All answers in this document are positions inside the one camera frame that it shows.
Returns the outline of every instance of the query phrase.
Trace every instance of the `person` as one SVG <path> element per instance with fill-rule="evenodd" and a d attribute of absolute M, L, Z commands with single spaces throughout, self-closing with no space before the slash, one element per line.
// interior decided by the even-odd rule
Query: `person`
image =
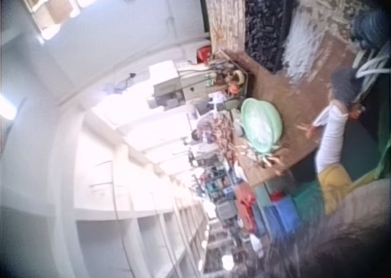
<path fill-rule="evenodd" d="M 209 112 L 201 117 L 197 122 L 197 128 L 191 132 L 191 138 L 196 142 L 200 142 L 205 139 L 207 144 L 215 143 L 216 136 L 213 133 L 212 121 L 212 112 Z"/>
<path fill-rule="evenodd" d="M 390 273 L 390 180 L 354 185 L 341 165 L 343 134 L 361 81 L 355 69 L 331 77 L 331 108 L 315 166 L 326 215 L 273 241 L 255 277 L 385 277 Z"/>

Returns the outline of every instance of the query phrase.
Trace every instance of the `red object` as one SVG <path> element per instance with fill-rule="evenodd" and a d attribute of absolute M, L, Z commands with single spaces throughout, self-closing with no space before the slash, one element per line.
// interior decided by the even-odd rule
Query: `red object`
<path fill-rule="evenodd" d="M 211 53 L 212 47 L 210 45 L 199 48 L 197 50 L 197 63 L 208 62 Z"/>
<path fill-rule="evenodd" d="M 270 195 L 270 200 L 271 200 L 272 202 L 276 202 L 276 201 L 282 199 L 283 197 L 285 197 L 284 193 L 282 193 L 282 192 L 280 192 L 280 191 L 276 191 L 276 192 L 274 192 L 274 193 L 272 193 L 272 194 Z"/>

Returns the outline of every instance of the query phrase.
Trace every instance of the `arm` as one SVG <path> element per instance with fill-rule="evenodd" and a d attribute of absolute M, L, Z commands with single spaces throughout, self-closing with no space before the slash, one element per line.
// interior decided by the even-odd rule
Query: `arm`
<path fill-rule="evenodd" d="M 340 162 L 343 133 L 348 116 L 348 110 L 343 103 L 337 100 L 331 102 L 329 118 L 315 158 L 318 173 L 327 166 Z"/>

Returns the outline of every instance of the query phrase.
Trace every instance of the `wire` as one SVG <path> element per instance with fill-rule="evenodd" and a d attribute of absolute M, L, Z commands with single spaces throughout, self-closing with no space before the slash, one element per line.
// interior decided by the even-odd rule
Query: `wire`
<path fill-rule="evenodd" d="M 112 201 L 113 201 L 113 204 L 114 204 L 114 214 L 115 214 L 115 219 L 117 220 L 117 225 L 118 225 L 118 231 L 119 231 L 119 235 L 120 235 L 120 240 L 121 240 L 121 244 L 122 244 L 122 249 L 123 249 L 123 252 L 125 254 L 125 258 L 126 258 L 126 262 L 129 266 L 129 271 L 132 275 L 132 278 L 135 278 L 136 276 L 134 275 L 134 272 L 133 272 L 133 268 L 131 266 L 131 263 L 130 263 L 130 259 L 129 259 L 129 255 L 128 255 L 128 251 L 126 250 L 126 247 L 125 247 L 125 242 L 123 240 L 123 236 L 122 236 L 122 230 L 121 230 L 121 226 L 120 226 L 120 220 L 119 220 L 119 215 L 118 215 L 118 209 L 117 209 L 117 199 L 115 198 L 115 185 L 114 185 L 114 167 L 113 167 L 113 161 L 105 161 L 103 163 L 100 163 L 98 165 L 96 165 L 95 167 L 97 166 L 101 166 L 103 164 L 106 164 L 106 163 L 110 163 L 110 169 L 111 169 L 111 182 L 109 182 L 108 184 L 111 184 L 112 185 Z"/>
<path fill-rule="evenodd" d="M 369 69 L 369 70 L 364 70 L 362 72 L 357 73 L 356 78 L 362 78 L 363 76 L 371 75 L 373 73 L 390 73 L 390 72 L 391 72 L 391 70 L 389 68 Z"/>
<path fill-rule="evenodd" d="M 158 222 L 159 222 L 159 226 L 160 226 L 160 231 L 161 231 L 161 234 L 162 234 L 162 236 L 163 236 L 164 245 L 166 246 L 167 253 L 169 254 L 169 258 L 170 258 L 170 262 L 171 262 L 171 264 L 172 264 L 172 267 L 173 267 L 175 273 L 177 274 L 177 276 L 179 277 L 178 269 L 177 269 L 177 267 L 175 266 L 175 263 L 174 263 L 174 261 L 173 261 L 173 257 L 171 257 L 171 255 L 170 255 L 169 245 L 168 245 L 168 242 L 167 242 L 167 240 L 166 240 L 166 237 L 164 236 L 163 225 L 162 225 L 161 220 L 160 220 L 160 218 L 159 218 L 159 215 L 160 215 L 160 214 L 159 214 L 159 211 L 158 211 L 158 206 L 156 205 L 156 201 L 155 201 L 155 194 L 154 194 L 153 192 L 151 192 L 151 194 L 152 194 L 153 205 L 155 206 L 156 216 L 158 217 Z"/>

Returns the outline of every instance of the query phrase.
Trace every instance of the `white hose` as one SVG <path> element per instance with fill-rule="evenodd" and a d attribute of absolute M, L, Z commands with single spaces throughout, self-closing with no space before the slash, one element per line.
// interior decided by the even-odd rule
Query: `white hose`
<path fill-rule="evenodd" d="M 378 78 L 379 74 L 381 73 L 390 73 L 390 69 L 383 68 L 385 64 L 387 63 L 388 59 L 390 58 L 390 42 L 388 41 L 379 51 L 378 55 L 375 58 L 372 58 L 373 53 L 371 52 L 369 58 L 366 63 L 364 63 L 357 71 L 356 78 L 362 78 L 364 77 L 364 81 L 362 83 L 362 88 L 360 93 L 357 95 L 356 99 L 354 100 L 354 103 L 360 101 L 364 95 L 368 93 L 368 90 L 370 87 L 375 83 L 376 79 Z M 359 51 L 357 54 L 354 62 L 353 62 L 353 68 L 357 68 L 360 61 L 365 55 L 365 51 Z M 320 114 L 316 117 L 316 119 L 312 122 L 313 126 L 321 126 L 325 125 L 327 123 L 327 120 L 329 118 L 329 108 L 330 105 L 327 105 Z"/>

